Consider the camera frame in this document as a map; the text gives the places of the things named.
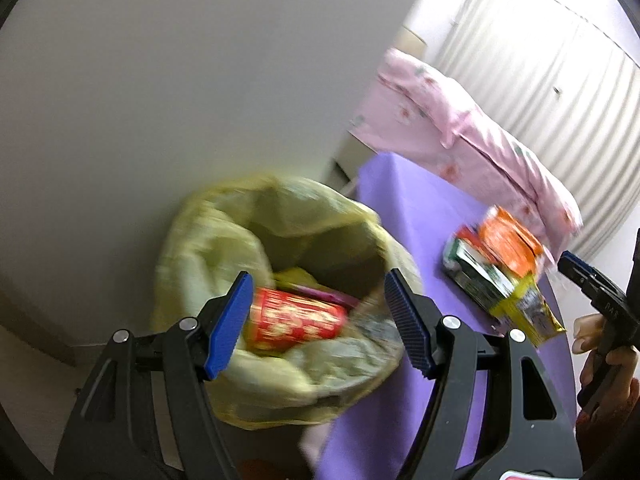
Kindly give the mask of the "orange snack bag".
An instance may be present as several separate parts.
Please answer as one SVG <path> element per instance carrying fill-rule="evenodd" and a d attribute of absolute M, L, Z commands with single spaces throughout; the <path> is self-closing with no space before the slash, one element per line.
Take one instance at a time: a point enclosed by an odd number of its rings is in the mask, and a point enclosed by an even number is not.
<path fill-rule="evenodd" d="M 544 270 L 546 248 L 538 238 L 500 206 L 488 209 L 477 229 L 482 243 L 518 278 Z"/>

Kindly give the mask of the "yellow white snack bag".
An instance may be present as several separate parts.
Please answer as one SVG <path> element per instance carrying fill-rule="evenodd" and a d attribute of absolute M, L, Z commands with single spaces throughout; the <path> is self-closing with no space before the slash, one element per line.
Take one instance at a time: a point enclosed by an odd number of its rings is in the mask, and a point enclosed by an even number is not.
<path fill-rule="evenodd" d="M 538 287 L 536 276 L 513 274 L 462 226 L 446 241 L 442 270 L 496 322 L 499 330 L 521 330 L 536 347 L 565 333 Z"/>

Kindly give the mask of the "red paper cup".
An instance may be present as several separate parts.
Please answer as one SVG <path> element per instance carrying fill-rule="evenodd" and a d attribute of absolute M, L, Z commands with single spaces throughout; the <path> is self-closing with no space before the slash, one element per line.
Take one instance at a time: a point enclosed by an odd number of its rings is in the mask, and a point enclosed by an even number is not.
<path fill-rule="evenodd" d="M 338 304 L 258 288 L 244 337 L 254 350 L 283 352 L 305 342 L 336 338 L 346 318 L 346 310 Z"/>

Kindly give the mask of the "yellow trash bag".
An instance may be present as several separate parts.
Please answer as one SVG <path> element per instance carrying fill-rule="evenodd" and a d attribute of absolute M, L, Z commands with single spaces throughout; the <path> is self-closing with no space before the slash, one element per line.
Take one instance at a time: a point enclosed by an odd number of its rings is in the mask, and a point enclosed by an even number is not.
<path fill-rule="evenodd" d="M 215 415 L 246 430 L 318 425 L 372 393 L 404 355 L 386 306 L 385 274 L 422 286 L 408 250 L 378 215 L 304 178 L 244 179 L 190 197 L 170 227 L 155 272 L 153 330 L 200 312 L 247 272 L 257 286 L 323 286 L 355 299 L 345 326 L 284 351 L 242 335 L 207 387 Z"/>

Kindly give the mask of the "beige striped curtain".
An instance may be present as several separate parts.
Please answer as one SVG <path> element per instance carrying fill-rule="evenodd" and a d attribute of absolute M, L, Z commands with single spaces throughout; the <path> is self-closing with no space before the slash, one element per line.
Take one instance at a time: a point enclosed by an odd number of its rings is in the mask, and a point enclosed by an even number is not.
<path fill-rule="evenodd" d="M 437 68 L 574 195 L 593 257 L 639 200 L 639 67 L 558 0 L 469 0 Z"/>

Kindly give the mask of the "bed with pink sheet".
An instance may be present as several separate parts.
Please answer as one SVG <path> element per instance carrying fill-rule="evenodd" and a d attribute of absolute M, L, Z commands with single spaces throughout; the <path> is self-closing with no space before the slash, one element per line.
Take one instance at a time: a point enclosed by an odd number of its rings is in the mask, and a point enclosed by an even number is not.
<path fill-rule="evenodd" d="M 431 118 L 397 89 L 376 78 L 347 128 L 340 162 L 355 170 L 374 154 L 395 153 L 489 204 L 495 190 L 481 177 L 500 174 L 461 139 L 449 148 Z"/>

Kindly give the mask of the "pink floral duvet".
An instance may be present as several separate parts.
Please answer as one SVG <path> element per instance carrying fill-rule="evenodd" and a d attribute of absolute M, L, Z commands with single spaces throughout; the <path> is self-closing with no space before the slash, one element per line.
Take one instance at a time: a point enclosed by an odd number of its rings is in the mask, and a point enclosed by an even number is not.
<path fill-rule="evenodd" d="M 378 79 L 431 119 L 440 143 L 462 140 L 506 173 L 536 205 L 555 258 L 582 228 L 578 203 L 536 154 L 492 120 L 454 79 L 395 48 L 387 50 Z"/>

